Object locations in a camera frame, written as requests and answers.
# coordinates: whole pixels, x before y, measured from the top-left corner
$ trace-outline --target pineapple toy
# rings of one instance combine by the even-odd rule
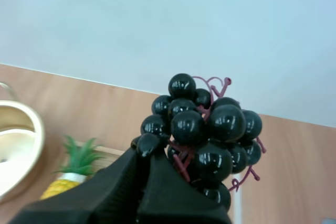
[[[99,154],[93,152],[96,146],[92,146],[95,138],[87,141],[82,147],[78,147],[72,137],[66,136],[68,143],[64,144],[69,154],[67,166],[62,166],[57,172],[62,175],[52,182],[47,190],[41,196],[46,199],[57,194],[61,194],[83,183],[87,176],[92,175],[92,163],[102,158]]]

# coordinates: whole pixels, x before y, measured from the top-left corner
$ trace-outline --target grape cluster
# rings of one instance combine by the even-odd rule
[[[147,157],[168,144],[167,157],[177,172],[197,191],[229,210],[230,193],[222,181],[247,166],[248,173],[255,174],[251,166],[265,152],[258,138],[262,121],[257,113],[242,110],[236,100],[223,97],[230,79],[225,79],[221,92],[208,85],[212,79],[206,81],[207,91],[197,89],[190,75],[175,75],[169,82],[170,95],[154,100],[153,114],[143,121],[141,136],[131,146]],[[213,92],[219,97],[216,101]],[[230,189],[238,189],[239,182],[233,181],[233,185]]]

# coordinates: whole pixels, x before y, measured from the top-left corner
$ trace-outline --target white wall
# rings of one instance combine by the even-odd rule
[[[243,107],[336,126],[335,0],[0,0],[0,62],[154,93],[229,76]]]

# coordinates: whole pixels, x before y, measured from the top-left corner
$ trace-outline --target red curly stem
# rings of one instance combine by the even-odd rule
[[[266,148],[264,147],[264,145],[262,144],[259,136],[257,137],[257,143],[260,145],[260,148],[261,148],[261,152],[262,153],[266,153]]]
[[[179,155],[178,155],[179,157],[178,157],[178,158],[179,158],[180,160],[183,160],[183,159],[186,158],[186,156],[187,156],[188,154],[189,154],[189,150],[185,150],[185,151],[179,153]]]
[[[238,191],[239,187],[242,185],[242,183],[245,182],[245,180],[247,179],[247,177],[250,173],[253,174],[254,179],[256,181],[260,180],[260,177],[256,174],[256,172],[252,169],[252,166],[250,165],[247,169],[247,172],[246,172],[244,178],[241,181],[238,181],[236,178],[232,179],[232,187],[229,189],[229,191],[232,191],[233,189],[236,189],[236,191]]]
[[[209,78],[206,82],[209,83],[210,81],[212,81],[212,80],[214,80],[214,79],[220,81],[222,86],[224,85],[224,84],[223,84],[223,81],[221,80],[221,78],[216,77],[216,76],[213,76],[213,77]]]
[[[259,181],[259,180],[260,180],[260,177],[256,174],[256,172],[252,169],[252,167],[251,167],[251,173],[253,174],[254,179],[255,179],[256,181]]]
[[[194,159],[194,155],[195,155],[195,149],[194,148],[190,148],[190,151],[188,153],[188,157],[187,157],[187,159],[185,160],[185,162],[183,164],[184,168],[186,168],[186,169],[188,168],[191,160]]]
[[[175,150],[177,150],[178,152],[183,152],[183,151],[188,149],[188,147],[177,145],[177,144],[173,143],[171,140],[168,140],[168,144],[171,147],[173,147]]]
[[[211,104],[213,104],[213,102],[214,102],[214,95],[212,94],[212,90],[211,90],[211,87],[210,87],[208,81],[206,81],[203,77],[200,77],[200,76],[193,76],[193,78],[200,79],[200,80],[204,81],[204,83],[207,85],[207,87],[209,89],[209,92],[210,92],[210,101],[211,101]]]
[[[189,183],[190,182],[190,177],[189,177],[189,174],[186,171],[186,169],[185,169],[182,161],[179,159],[179,157],[176,154],[173,155],[173,158],[175,160],[176,165],[179,168],[179,173],[181,173],[181,175],[183,176],[183,178]]]
[[[221,92],[219,92],[219,91],[217,90],[217,88],[216,88],[215,86],[213,86],[213,85],[211,86],[211,89],[214,91],[214,93],[216,94],[216,96],[218,96],[218,97],[223,97],[224,94],[225,94],[225,91],[226,91],[227,87],[228,87],[229,85],[231,85],[231,83],[232,83],[231,79],[230,79],[229,77],[226,77],[226,78],[224,79],[224,85],[223,85],[223,87],[222,87]]]

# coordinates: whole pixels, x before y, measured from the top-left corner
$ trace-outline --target grape stem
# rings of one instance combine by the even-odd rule
[[[209,78],[207,80],[205,80],[203,77],[199,77],[199,76],[193,76],[193,78],[200,79],[200,80],[204,81],[204,83],[207,85],[207,87],[209,89],[209,92],[210,92],[210,102],[211,102],[211,104],[214,103],[214,93],[215,93],[215,95],[218,98],[223,97],[224,94],[225,94],[225,91],[226,91],[227,87],[229,85],[231,85],[231,83],[232,83],[232,81],[231,81],[231,79],[229,77],[225,77],[224,78],[224,82],[219,77],[211,77],[211,78]],[[217,90],[217,88],[214,85],[210,86],[210,84],[209,84],[214,79],[219,80],[221,82],[222,90],[220,92]],[[201,105],[201,106],[198,107],[198,109],[202,112],[202,114],[204,114],[204,121],[206,121],[208,119],[209,115],[210,115],[210,108],[209,109],[205,109]]]
[[[266,148],[264,147],[264,145],[262,144],[259,136],[257,137],[257,143],[260,145],[260,148],[261,148],[261,152],[262,153],[266,153]]]
[[[184,167],[182,161],[179,159],[179,157],[177,156],[177,154],[173,155],[173,158],[175,160],[175,163],[177,165],[178,172],[183,176],[183,178],[189,183],[190,182],[190,177],[188,172],[186,171],[186,168]]]
[[[240,185],[242,185],[242,183],[245,182],[250,173],[252,173],[256,181],[260,180],[260,177],[257,175],[257,173],[253,170],[252,166],[250,165],[247,169],[244,178],[241,181],[238,181],[236,178],[232,179],[232,187],[229,189],[229,191],[232,191],[233,189],[236,189],[236,191],[238,191]]]

